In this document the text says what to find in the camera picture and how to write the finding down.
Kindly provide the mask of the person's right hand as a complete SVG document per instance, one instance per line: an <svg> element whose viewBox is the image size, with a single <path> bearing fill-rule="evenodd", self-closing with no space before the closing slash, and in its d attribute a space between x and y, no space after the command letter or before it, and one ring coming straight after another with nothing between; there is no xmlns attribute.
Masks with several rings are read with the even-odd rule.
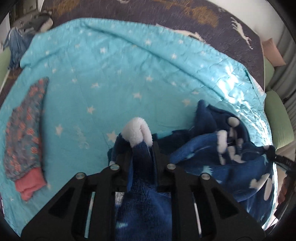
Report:
<svg viewBox="0 0 296 241"><path fill-rule="evenodd" d="M287 175L283 179L283 183L282 183L280 192L278 194L278 198L277 198L278 204L281 204L285 201L289 185L290 185L290 177Z"/></svg>

